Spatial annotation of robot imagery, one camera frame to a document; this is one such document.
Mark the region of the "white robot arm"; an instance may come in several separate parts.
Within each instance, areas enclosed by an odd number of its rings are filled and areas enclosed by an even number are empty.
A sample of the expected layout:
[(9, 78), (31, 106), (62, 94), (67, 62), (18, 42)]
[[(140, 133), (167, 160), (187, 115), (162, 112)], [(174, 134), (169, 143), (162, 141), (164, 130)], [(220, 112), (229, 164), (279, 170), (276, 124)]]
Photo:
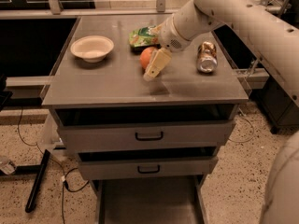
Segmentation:
[[(229, 26), (299, 105), (299, 30), (250, 0), (191, 0), (158, 27), (161, 48), (149, 60), (152, 80), (171, 55), (200, 34)], [(299, 133), (283, 145), (271, 167), (259, 224), (299, 224)]]

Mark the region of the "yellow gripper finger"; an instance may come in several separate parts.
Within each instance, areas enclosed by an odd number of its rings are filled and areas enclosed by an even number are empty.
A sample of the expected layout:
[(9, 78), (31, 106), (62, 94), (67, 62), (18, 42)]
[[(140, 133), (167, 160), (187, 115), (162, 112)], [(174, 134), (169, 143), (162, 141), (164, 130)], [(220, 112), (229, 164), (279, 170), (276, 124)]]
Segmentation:
[(157, 35), (159, 34), (161, 28), (162, 28), (162, 25), (161, 25), (161, 24), (152, 27), (152, 28), (150, 29), (150, 34), (151, 34), (151, 35), (154, 35), (154, 36), (157, 36)]
[(161, 48), (153, 51), (149, 64), (145, 70), (143, 78), (146, 81), (155, 79), (160, 72), (170, 63), (171, 52), (168, 49)]

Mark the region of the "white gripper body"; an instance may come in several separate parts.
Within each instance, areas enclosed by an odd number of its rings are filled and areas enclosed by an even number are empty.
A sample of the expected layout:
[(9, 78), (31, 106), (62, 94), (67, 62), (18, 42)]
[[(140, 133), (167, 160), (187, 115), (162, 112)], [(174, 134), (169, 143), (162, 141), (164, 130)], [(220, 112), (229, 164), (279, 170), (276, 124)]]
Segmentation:
[(162, 48), (169, 49), (171, 52), (185, 50), (191, 41), (182, 37), (174, 24), (174, 16), (171, 15), (160, 26), (158, 41)]

